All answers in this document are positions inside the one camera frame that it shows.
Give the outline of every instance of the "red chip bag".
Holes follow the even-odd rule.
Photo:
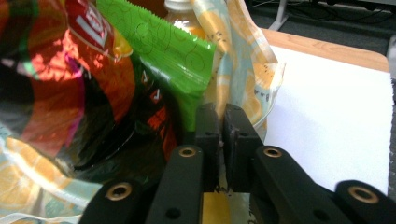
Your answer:
[[[131,53],[87,0],[0,0],[1,124],[80,174],[131,139],[159,136],[156,149],[168,154],[177,144],[171,116],[164,100],[142,103],[160,87],[142,81]]]

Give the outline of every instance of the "snack package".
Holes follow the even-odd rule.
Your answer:
[[[96,6],[134,47],[148,70],[168,87],[183,129],[195,129],[195,111],[211,81],[216,45],[174,27],[124,0],[96,0]]]
[[[139,20],[144,15],[151,16],[134,14]],[[197,99],[210,79],[213,53],[199,43],[198,55],[210,63],[199,76],[195,71],[202,68],[193,69],[203,84],[195,87]],[[56,219],[62,216],[76,222],[101,186],[92,182],[129,176],[145,184],[161,174],[183,124],[174,82],[161,80],[154,66],[147,68],[150,58],[138,52],[132,54],[91,1],[0,1],[1,223],[24,217],[62,222]],[[190,49],[170,56],[185,59],[186,53],[196,56]],[[172,79],[173,65],[167,66]]]
[[[177,145],[160,87],[138,60],[134,67],[132,48],[93,4],[2,6],[11,16],[1,23],[0,121],[13,137],[76,177],[127,141],[143,144],[163,132],[157,148],[169,154]]]
[[[217,44],[213,82],[205,98],[216,102],[222,118],[227,103],[244,109],[264,140],[266,117],[281,86],[284,63],[280,63],[250,18],[243,0],[191,0],[209,41]]]

